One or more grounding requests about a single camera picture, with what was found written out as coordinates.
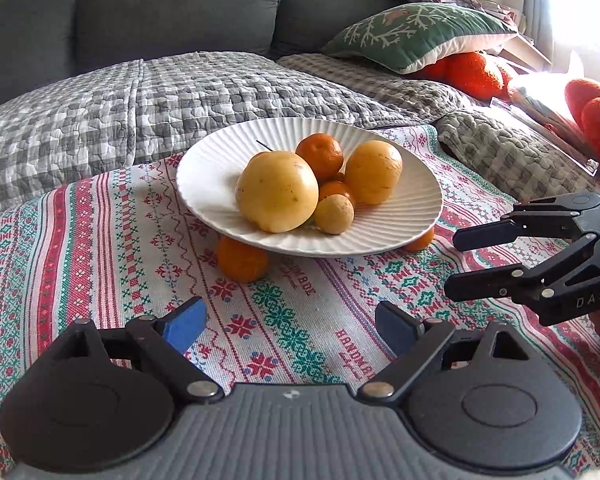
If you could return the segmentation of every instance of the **patterned tablecloth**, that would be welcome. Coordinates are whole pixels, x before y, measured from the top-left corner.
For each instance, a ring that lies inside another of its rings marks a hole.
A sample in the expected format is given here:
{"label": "patterned tablecloth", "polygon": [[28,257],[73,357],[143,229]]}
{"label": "patterned tablecloth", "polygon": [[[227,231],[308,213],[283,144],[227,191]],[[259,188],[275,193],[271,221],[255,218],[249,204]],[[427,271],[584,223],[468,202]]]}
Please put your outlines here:
{"label": "patterned tablecloth", "polygon": [[[101,174],[0,214],[0,402],[26,367],[76,317],[100,328],[162,316],[193,295],[208,327],[189,358],[225,388],[236,382],[338,382],[354,388],[392,354],[374,331],[374,308],[390,300],[417,317],[470,329],[513,324],[580,399],[584,428],[565,460],[573,472],[600,465],[600,339],[588,319],[544,328],[509,300],[453,304],[452,272],[524,261],[560,249],[551,240],[461,254],[456,228],[493,221],[512,199],[445,156],[430,126],[384,130],[436,174],[445,208],[434,242],[359,258],[273,255],[269,275],[250,285],[218,269],[217,234],[178,199],[179,157]],[[0,472],[12,465],[0,437]]]}

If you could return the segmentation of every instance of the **white plate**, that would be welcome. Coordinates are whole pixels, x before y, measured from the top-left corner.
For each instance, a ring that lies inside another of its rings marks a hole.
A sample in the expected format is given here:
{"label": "white plate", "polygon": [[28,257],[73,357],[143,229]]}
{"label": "white plate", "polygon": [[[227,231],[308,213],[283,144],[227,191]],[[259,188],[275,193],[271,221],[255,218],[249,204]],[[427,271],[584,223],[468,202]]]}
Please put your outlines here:
{"label": "white plate", "polygon": [[184,203],[205,224],[231,238],[277,253],[298,256],[353,256],[401,247],[421,237],[442,212],[442,192],[436,177],[419,158],[396,146],[402,174],[391,197],[378,206],[359,206],[353,225],[333,236],[315,227],[270,234],[247,222],[238,211],[234,191],[250,158],[272,150],[294,152],[298,143],[316,132],[335,137],[345,156],[371,139],[384,137],[348,124],[317,119],[275,118],[234,124],[206,136],[182,157],[176,186]]}

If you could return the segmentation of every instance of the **green pillow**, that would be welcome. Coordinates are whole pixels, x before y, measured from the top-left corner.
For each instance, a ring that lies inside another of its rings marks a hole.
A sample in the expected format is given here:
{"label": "green pillow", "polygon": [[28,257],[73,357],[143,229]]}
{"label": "green pillow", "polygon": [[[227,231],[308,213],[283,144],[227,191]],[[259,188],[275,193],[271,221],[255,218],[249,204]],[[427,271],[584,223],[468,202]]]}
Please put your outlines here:
{"label": "green pillow", "polygon": [[327,43],[327,56],[363,56],[398,74],[443,57],[505,43],[513,27],[479,10],[449,4],[405,4],[345,28]]}

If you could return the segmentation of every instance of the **curtain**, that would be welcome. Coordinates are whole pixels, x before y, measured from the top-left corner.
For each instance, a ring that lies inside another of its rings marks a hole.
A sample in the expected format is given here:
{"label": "curtain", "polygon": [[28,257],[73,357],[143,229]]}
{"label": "curtain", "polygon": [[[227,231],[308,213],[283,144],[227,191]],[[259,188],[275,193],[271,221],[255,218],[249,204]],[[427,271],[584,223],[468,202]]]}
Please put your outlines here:
{"label": "curtain", "polygon": [[548,59],[553,59],[554,31],[550,0],[525,0],[523,12],[526,17],[525,35],[534,40],[535,47]]}

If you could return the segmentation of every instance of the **orange stuffed toy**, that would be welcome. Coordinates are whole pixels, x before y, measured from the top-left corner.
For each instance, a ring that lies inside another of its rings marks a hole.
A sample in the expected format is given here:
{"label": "orange stuffed toy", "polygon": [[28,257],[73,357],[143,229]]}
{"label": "orange stuffed toy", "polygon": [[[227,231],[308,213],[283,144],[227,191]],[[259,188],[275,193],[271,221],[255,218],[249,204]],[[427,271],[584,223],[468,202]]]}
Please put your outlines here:
{"label": "orange stuffed toy", "polygon": [[467,52],[443,57],[412,76],[446,83],[481,101],[492,97],[509,101],[507,86],[516,75],[502,58]]}
{"label": "orange stuffed toy", "polygon": [[573,120],[596,150],[600,162],[600,83],[587,78],[569,81],[564,98]]}

